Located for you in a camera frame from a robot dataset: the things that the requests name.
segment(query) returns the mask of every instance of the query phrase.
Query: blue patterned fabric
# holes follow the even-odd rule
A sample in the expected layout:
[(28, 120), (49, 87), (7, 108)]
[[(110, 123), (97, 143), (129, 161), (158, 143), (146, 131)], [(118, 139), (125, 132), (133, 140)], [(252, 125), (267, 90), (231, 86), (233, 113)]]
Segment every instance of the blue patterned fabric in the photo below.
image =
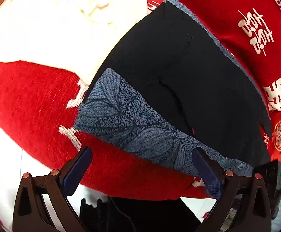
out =
[(74, 127), (137, 157), (192, 176), (199, 176), (192, 150), (201, 147), (223, 169), (251, 175), (252, 167), (223, 157), (166, 122), (120, 75), (106, 69), (85, 103)]
[(249, 78), (251, 83), (254, 85), (254, 87), (256, 88), (258, 93), (260, 94), (260, 96), (261, 96), (261, 98), (262, 98), (262, 100), (264, 102), (264, 105), (267, 105), (267, 102), (262, 97), (262, 93), (260, 92), (259, 88), (255, 84), (253, 78), (246, 72), (246, 70), (241, 66), (241, 64), (237, 61), (237, 59), (232, 54), (230, 54), (229, 51), (220, 43), (220, 41), (201, 23), (201, 21), (197, 18), (197, 16), (194, 15), (194, 13), (191, 10), (189, 10), (185, 5), (183, 5), (178, 0), (167, 0), (167, 1), (169, 1), (171, 4), (175, 5), (178, 9), (180, 9), (184, 13), (188, 14), (195, 22), (197, 22), (203, 29), (205, 29), (207, 31), (208, 35), (215, 42), (215, 44), (219, 47), (219, 49), (222, 51), (222, 53), (229, 60), (231, 60), (237, 67), (239, 67), (244, 72), (244, 74)]

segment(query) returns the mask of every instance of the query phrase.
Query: black fabric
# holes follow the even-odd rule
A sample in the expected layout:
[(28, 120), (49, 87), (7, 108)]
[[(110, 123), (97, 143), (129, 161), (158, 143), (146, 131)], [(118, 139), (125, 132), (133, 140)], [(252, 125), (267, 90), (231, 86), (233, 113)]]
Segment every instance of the black fabric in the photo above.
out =
[(193, 232), (200, 221), (181, 199), (165, 201), (109, 198), (93, 208), (82, 200), (80, 220), (90, 232)]
[(162, 3), (115, 46), (94, 77), (112, 68), (166, 121), (223, 156), (252, 166), (270, 161), (259, 126), (271, 133), (262, 98), (208, 33)]

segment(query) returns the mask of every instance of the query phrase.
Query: blue gripper pad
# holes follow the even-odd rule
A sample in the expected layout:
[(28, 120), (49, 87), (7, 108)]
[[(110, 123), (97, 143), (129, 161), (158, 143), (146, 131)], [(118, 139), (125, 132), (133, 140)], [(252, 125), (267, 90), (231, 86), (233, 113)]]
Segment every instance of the blue gripper pad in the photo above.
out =
[(210, 158), (207, 155), (205, 157), (197, 148), (193, 149), (192, 161), (206, 185), (206, 193), (215, 199), (219, 199), (222, 195), (223, 184), (208, 160)]
[(92, 150), (89, 147), (83, 148), (86, 151), (78, 158), (69, 170), (62, 182), (62, 194), (67, 197), (75, 193), (81, 179), (90, 166), (93, 158)]

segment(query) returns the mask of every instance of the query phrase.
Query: metal pin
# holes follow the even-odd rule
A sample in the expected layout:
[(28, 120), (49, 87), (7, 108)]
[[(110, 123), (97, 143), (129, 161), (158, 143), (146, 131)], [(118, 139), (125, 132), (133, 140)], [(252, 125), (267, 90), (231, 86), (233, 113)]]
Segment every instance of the metal pin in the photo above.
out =
[(262, 179), (262, 175), (260, 173), (256, 173), (255, 174), (255, 178), (257, 178), (258, 180)]
[(234, 175), (234, 172), (231, 171), (231, 170), (226, 170), (226, 171), (225, 171), (225, 174), (226, 174), (227, 176), (233, 176), (233, 175)]
[(51, 171), (51, 175), (56, 176), (59, 173), (58, 169), (54, 169)]
[(29, 176), (30, 176), (29, 173), (24, 173), (23, 176), (22, 176), (22, 178), (23, 178), (23, 179), (26, 179), (26, 178), (28, 178)]

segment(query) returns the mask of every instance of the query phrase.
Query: chinese character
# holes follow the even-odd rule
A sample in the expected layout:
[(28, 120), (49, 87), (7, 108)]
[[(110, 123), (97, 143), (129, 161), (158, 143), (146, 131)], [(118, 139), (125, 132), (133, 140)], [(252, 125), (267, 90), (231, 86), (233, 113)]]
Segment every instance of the chinese character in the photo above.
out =
[(241, 27), (249, 37), (255, 35), (250, 39), (250, 44), (253, 45), (258, 55), (262, 50), (264, 55), (266, 56), (264, 50), (265, 45), (268, 42), (274, 42), (272, 31), (268, 28), (267, 24), (263, 20), (263, 15), (260, 15), (254, 8), (253, 11), (254, 13), (248, 12), (247, 16), (238, 11), (245, 18), (239, 21), (238, 26)]

